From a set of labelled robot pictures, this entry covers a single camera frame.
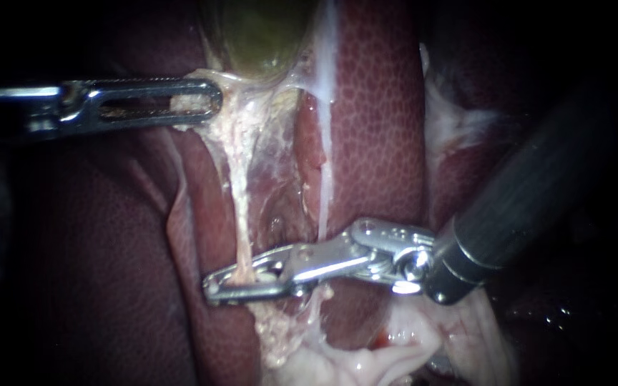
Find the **shiny metal clip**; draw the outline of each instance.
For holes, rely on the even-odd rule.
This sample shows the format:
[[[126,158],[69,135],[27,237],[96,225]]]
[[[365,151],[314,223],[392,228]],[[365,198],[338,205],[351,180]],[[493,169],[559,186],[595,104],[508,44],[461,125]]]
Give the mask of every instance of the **shiny metal clip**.
[[[170,97],[176,95],[194,96],[193,110],[170,111]],[[0,88],[0,109],[19,115],[23,129],[20,122],[0,124],[0,144],[28,144],[135,127],[201,124],[220,111],[222,99],[222,92],[209,79],[77,80],[4,87]]]
[[[432,234],[379,219],[360,218],[326,242],[296,243],[272,249],[252,259],[257,281],[230,284],[237,265],[204,278],[209,303],[237,304],[302,296],[334,277],[392,286],[397,293],[421,293],[418,283],[432,245]]]

